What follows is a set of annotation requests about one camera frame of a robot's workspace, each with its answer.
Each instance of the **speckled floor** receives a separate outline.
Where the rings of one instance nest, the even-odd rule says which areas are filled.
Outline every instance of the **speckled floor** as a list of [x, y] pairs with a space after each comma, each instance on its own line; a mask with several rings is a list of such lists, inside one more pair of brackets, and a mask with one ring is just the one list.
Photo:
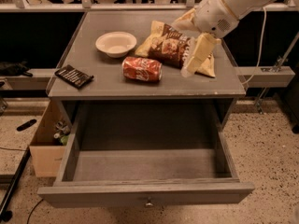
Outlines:
[[[40, 120], [46, 103], [8, 101], [9, 107], [0, 117], [0, 147], [26, 148], [38, 123], [21, 133], [16, 127], [29, 119]], [[279, 102], [265, 101], [263, 111], [260, 115], [251, 102], [238, 102], [224, 130], [240, 180], [256, 187], [240, 204], [55, 209], [42, 202], [29, 223], [290, 223], [293, 209], [299, 205], [299, 134], [292, 133], [288, 113]], [[1, 149], [1, 173], [13, 172], [21, 155], [21, 151]], [[52, 182], [52, 178], [35, 177], [30, 159], [10, 202], [13, 218], [8, 223], [26, 223], [40, 201], [37, 189]]]

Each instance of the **cord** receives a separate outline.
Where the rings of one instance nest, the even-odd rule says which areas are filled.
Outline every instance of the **cord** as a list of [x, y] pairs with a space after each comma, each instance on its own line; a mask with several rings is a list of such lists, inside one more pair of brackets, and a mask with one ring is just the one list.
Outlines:
[[242, 83], [242, 85], [245, 85], [245, 84], [247, 84], [248, 82], [250, 82], [252, 80], [252, 78], [255, 75], [255, 72], [256, 72], [257, 68], [260, 65], [260, 60], [261, 60], [261, 55], [262, 55], [262, 47], [263, 47], [263, 33], [264, 33], [265, 22], [267, 20], [267, 11], [266, 11], [265, 7], [263, 7], [263, 14], [264, 14], [264, 17], [263, 17], [263, 28], [262, 28], [261, 39], [260, 39], [260, 48], [259, 48], [258, 62], [257, 62], [256, 66], [255, 66], [255, 68], [253, 70], [253, 73], [252, 73], [251, 77], [249, 77], [248, 80], [244, 81]]
[[8, 150], [8, 151], [22, 151], [22, 152], [25, 152], [25, 151], [26, 151], [26, 150], [24, 150], [24, 149], [6, 148], [6, 147], [0, 147], [0, 149]]
[[32, 210], [31, 210], [31, 212], [30, 212], [30, 214], [29, 214], [29, 216], [28, 216], [28, 218], [27, 218], [27, 224], [29, 224], [29, 220], [30, 220], [30, 216], [33, 214], [33, 212], [35, 211], [35, 209], [43, 202], [44, 200], [42, 199], [42, 200], [40, 200], [35, 206], [34, 206], [34, 208], [32, 208]]

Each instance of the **black cable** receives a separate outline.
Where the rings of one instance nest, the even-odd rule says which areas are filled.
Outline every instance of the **black cable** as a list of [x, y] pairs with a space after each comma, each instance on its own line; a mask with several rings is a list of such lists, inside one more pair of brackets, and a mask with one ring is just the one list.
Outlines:
[[33, 214], [33, 212], [35, 211], [35, 209], [37, 208], [37, 206], [40, 205], [41, 202], [43, 202], [43, 201], [44, 201], [43, 199], [40, 200], [40, 201], [34, 206], [34, 208], [32, 208], [32, 210], [31, 210], [31, 212], [30, 212], [30, 214], [29, 214], [29, 216], [28, 216], [27, 222], [26, 222], [27, 224], [29, 224], [30, 216]]
[[26, 151], [26, 150], [24, 150], [24, 149], [6, 148], [6, 147], [0, 147], [0, 149], [8, 150], [8, 151], [22, 151], [22, 152], [25, 152], [25, 151]]

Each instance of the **desk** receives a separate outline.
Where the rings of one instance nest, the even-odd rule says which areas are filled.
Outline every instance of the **desk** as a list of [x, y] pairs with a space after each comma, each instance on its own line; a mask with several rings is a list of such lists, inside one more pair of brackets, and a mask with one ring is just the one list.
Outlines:
[[162, 80], [149, 84], [124, 78], [122, 59], [108, 58], [94, 45], [112, 31], [132, 33], [140, 45], [152, 20], [170, 23], [183, 13], [84, 16], [63, 65], [93, 74], [94, 81], [78, 91], [53, 80], [49, 97], [65, 114], [74, 102], [80, 105], [54, 186], [38, 191], [47, 202], [55, 207], [239, 203], [254, 190], [239, 181], [222, 133], [232, 105], [245, 95], [225, 46], [215, 48], [216, 78], [183, 78], [164, 65]]

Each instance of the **drawer knob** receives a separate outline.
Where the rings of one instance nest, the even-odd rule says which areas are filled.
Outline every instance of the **drawer knob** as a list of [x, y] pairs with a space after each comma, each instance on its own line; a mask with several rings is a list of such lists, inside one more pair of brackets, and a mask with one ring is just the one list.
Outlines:
[[153, 207], [153, 203], [151, 203], [151, 199], [150, 198], [148, 198], [148, 202], [145, 203], [145, 207], [147, 207], [147, 208]]

